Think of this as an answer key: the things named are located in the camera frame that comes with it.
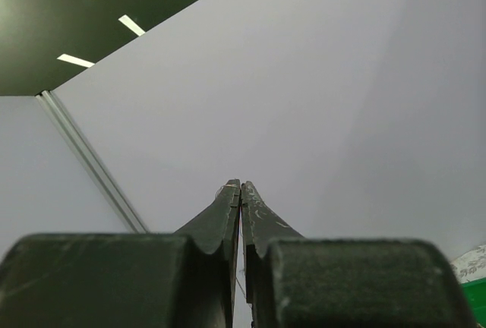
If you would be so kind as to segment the green plastic tray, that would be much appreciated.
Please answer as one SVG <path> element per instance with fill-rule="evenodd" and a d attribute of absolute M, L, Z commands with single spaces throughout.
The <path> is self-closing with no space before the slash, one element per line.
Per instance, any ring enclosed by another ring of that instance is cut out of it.
<path fill-rule="evenodd" d="M 486 327 L 486 282 L 485 278 L 461 284 L 469 305 L 480 327 Z"/>

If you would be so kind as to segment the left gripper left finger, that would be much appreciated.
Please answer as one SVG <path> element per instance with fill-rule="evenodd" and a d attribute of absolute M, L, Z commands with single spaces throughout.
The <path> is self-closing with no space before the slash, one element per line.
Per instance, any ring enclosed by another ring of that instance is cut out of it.
<path fill-rule="evenodd" d="M 173 233 L 32 234 L 1 263 L 3 327 L 230 327 L 241 184 Z"/>

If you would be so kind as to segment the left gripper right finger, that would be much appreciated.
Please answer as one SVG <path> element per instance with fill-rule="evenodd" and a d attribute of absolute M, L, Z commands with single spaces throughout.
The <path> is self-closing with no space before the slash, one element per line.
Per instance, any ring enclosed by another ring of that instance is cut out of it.
<path fill-rule="evenodd" d="M 413 238 L 303 237 L 241 187 L 246 298 L 255 327 L 474 327 L 439 249 Z"/>

